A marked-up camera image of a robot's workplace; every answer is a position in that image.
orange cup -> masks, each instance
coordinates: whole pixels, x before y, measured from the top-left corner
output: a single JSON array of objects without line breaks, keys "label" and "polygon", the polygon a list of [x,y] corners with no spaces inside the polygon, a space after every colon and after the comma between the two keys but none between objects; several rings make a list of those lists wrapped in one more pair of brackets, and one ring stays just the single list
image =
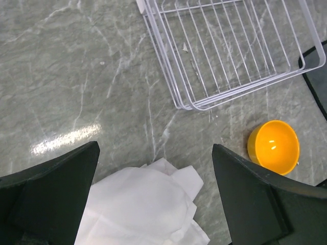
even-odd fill
[{"label": "orange cup", "polygon": [[298,162],[300,143],[291,126],[280,120],[272,120],[251,133],[247,150],[252,162],[286,175]]}]

crumpled fabric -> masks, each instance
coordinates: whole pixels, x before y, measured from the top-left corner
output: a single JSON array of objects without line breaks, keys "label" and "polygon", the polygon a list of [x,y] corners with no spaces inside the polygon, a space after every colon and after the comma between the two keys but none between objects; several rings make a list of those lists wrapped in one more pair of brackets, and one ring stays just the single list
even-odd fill
[{"label": "crumpled fabric", "polygon": [[193,220],[202,186],[163,158],[118,171],[91,187],[75,245],[207,245]]}]

white wire rack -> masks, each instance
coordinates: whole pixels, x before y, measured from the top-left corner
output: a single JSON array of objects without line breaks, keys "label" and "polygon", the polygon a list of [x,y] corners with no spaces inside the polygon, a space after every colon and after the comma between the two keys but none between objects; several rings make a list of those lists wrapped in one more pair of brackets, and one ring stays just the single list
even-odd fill
[{"label": "white wire rack", "polygon": [[[326,62],[306,0],[137,3],[178,109],[208,110]],[[302,39],[316,46],[315,68],[306,69]]]}]

cloth fold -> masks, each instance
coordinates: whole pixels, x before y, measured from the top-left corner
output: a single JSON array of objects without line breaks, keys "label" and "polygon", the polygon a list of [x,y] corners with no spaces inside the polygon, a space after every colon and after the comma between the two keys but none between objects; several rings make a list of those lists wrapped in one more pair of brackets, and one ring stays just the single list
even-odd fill
[{"label": "cloth fold", "polygon": [[203,181],[192,166],[166,159],[128,167],[94,184],[76,245],[207,245],[193,220]]}]

